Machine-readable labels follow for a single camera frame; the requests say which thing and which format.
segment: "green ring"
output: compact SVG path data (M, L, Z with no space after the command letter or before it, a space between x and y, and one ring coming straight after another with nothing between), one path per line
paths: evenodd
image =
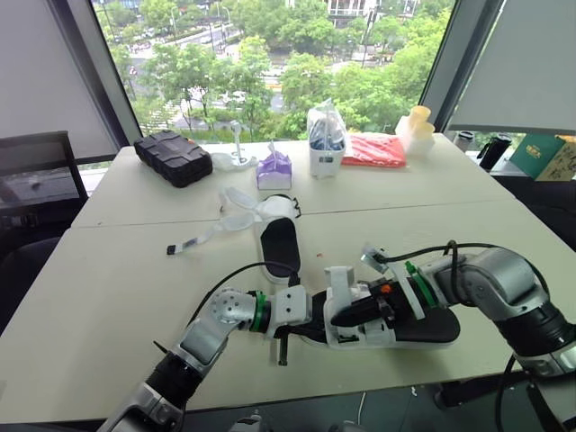
M406 261L406 270L408 270L408 273L410 273L412 278L414 278L414 280L416 281L416 285L422 291L422 294L424 294L424 298L426 299L428 306L431 308L435 308L437 305L436 302L434 301L434 297L432 296L432 292L430 292L430 290L428 289L428 284L421 276L418 269L410 261Z
M252 327L250 331L258 331L260 327L260 320L262 319L262 313L264 311L264 303L266 302L266 295L261 291L256 291L256 313L254 314L254 321L252 321Z

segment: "white table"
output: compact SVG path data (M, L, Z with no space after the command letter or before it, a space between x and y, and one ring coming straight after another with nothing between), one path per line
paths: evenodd
M436 134L435 140L428 160L410 160L405 168L342 166L338 176L322 180L309 175L305 141L278 142L276 147L292 160L295 175L288 194L299 200L304 214L514 199L444 135ZM242 146L247 155L263 158L269 153L266 143ZM204 147L210 152L233 149ZM227 185L262 198L273 193L258 192L254 168L215 172L177 189L141 162L134 148L123 148L72 226L213 221L220 217L218 191Z
M249 230L221 234L180 256L165 255L166 244L210 224L69 230L0 337L0 422L108 416L162 357L152 339L170 346L203 294L226 273L257 259ZM297 230L302 282L312 293L325 289L325 266L353 265L356 277L376 277L359 264L366 241L393 254L449 239L482 241L531 260L546 277L554 303L576 320L576 254L513 200L304 215ZM270 292L257 269L233 283ZM261 335L237 332L188 408L501 372L510 349L496 328L475 309L454 311L462 334L448 349L340 352L291 337L287 367L275 365Z

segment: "plastic bag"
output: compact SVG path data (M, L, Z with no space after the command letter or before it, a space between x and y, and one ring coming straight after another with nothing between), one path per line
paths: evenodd
M317 178L335 176L349 146L346 125L328 99L308 111L310 174Z
M292 187L292 161L279 151L274 143L268 145L270 156L258 162L256 183L258 189L290 189Z
M344 156L342 165L365 167L405 167L406 156L401 140L385 133L351 133L352 156Z
M328 99L308 110L308 142L314 150L346 150L349 137L340 113Z

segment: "window frame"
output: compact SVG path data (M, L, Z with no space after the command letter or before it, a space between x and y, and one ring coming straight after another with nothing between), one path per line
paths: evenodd
M419 101L432 111L429 121L436 131L447 130L504 3L505 0L456 1Z
M142 137L140 126L90 0L46 0L94 105L120 150ZM79 164L112 160L115 154L77 159Z

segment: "glass window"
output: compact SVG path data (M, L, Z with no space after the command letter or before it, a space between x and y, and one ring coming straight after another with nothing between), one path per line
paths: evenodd
M353 131L418 103L455 0L93 0L145 134L306 138L331 97Z

